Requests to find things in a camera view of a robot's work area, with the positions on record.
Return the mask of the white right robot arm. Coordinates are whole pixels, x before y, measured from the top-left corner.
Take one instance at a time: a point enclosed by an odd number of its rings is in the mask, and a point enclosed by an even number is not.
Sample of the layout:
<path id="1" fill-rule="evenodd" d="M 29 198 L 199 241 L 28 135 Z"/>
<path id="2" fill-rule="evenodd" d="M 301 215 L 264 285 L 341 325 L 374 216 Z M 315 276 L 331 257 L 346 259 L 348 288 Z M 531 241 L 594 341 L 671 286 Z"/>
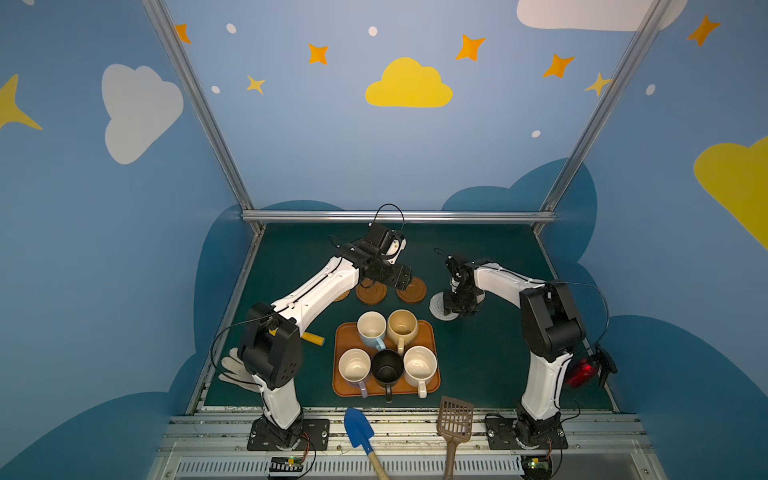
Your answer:
<path id="1" fill-rule="evenodd" d="M 527 449 L 558 443 L 560 394 L 574 350 L 586 329 L 568 285 L 533 279 L 491 261 L 470 262 L 449 255 L 450 287 L 430 299 L 430 312 L 442 321 L 476 313 L 488 293 L 518 307 L 523 339 L 530 351 L 525 392 L 514 432 Z"/>

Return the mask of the light blue mug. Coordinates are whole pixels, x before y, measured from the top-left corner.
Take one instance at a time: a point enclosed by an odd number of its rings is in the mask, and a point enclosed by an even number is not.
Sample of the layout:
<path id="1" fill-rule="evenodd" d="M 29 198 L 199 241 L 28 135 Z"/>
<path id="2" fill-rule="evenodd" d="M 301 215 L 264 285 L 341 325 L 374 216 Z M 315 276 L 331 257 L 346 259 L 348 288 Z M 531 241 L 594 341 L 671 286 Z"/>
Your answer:
<path id="1" fill-rule="evenodd" d="M 365 312 L 358 318 L 356 327 L 360 340 L 366 347 L 377 351 L 386 349 L 387 320 L 382 314 L 375 311 Z"/>

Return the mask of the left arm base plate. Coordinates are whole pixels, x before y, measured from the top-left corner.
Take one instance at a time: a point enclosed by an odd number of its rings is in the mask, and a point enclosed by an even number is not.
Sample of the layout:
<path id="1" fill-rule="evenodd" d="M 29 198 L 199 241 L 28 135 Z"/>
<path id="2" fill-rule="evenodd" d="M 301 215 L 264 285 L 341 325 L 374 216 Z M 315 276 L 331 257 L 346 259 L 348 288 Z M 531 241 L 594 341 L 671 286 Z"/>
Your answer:
<path id="1" fill-rule="evenodd" d="M 287 430 L 260 417 L 251 425 L 248 451 L 325 451 L 328 447 L 330 422 L 327 419 L 299 417 Z"/>

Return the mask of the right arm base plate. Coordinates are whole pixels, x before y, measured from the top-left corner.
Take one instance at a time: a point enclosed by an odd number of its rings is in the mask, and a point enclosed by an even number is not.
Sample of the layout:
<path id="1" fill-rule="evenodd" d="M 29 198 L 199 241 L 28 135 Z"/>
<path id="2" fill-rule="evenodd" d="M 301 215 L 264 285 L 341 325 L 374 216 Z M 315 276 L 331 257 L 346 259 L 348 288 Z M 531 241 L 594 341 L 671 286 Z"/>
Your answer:
<path id="1" fill-rule="evenodd" d="M 489 414 L 484 419 L 491 450 L 566 450 L 569 448 L 559 416 L 536 421 L 523 416 L 506 418 Z"/>

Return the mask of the grey woven round coaster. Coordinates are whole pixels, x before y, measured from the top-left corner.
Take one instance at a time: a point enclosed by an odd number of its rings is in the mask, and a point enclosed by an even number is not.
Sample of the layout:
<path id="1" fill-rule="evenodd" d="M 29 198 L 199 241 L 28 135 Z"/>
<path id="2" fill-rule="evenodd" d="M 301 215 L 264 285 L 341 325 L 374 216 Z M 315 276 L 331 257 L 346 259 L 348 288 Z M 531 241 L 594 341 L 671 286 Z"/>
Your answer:
<path id="1" fill-rule="evenodd" d="M 444 322 L 453 321 L 459 317 L 458 313 L 452 312 L 445 306 L 443 292 L 437 293 L 431 297 L 429 310 L 436 319 Z"/>

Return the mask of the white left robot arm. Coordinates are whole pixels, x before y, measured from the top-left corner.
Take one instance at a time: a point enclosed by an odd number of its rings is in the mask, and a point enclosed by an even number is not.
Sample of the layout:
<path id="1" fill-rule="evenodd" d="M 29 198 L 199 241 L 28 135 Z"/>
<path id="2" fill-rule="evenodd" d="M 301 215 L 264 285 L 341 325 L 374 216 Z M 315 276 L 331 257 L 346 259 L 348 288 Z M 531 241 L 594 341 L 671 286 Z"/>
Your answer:
<path id="1" fill-rule="evenodd" d="M 236 359 L 245 380 L 261 396 L 260 425 L 277 448 L 291 449 L 302 438 L 303 411 L 294 384 L 302 365 L 302 335 L 334 300 L 363 279 L 406 289 L 412 270 L 398 262 L 405 246 L 401 231 L 372 222 L 362 239 L 338 245 L 326 265 L 292 293 L 249 309 Z"/>

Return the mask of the lavender mug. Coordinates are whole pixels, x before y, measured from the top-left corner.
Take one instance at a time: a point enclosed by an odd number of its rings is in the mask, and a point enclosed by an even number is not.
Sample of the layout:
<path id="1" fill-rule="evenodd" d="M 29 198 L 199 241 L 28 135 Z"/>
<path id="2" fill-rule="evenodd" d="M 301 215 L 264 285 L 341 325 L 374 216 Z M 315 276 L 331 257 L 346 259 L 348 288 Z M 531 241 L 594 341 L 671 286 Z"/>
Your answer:
<path id="1" fill-rule="evenodd" d="M 371 371 L 371 358 L 362 349 L 352 348 L 345 351 L 338 362 L 338 372 L 342 379 L 359 391 L 362 398 L 368 397 L 366 386 Z"/>

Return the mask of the cream speckled mug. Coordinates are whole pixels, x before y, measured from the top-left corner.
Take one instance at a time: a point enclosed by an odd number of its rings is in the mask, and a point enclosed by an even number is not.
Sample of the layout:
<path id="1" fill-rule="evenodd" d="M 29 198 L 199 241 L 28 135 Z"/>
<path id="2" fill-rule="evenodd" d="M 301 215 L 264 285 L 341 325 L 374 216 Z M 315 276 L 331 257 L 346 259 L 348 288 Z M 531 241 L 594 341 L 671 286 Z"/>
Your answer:
<path id="1" fill-rule="evenodd" d="M 395 310 L 387 319 L 387 338 L 396 347 L 400 356 L 404 355 L 405 348 L 416 338 L 418 330 L 419 321 L 409 310 Z"/>

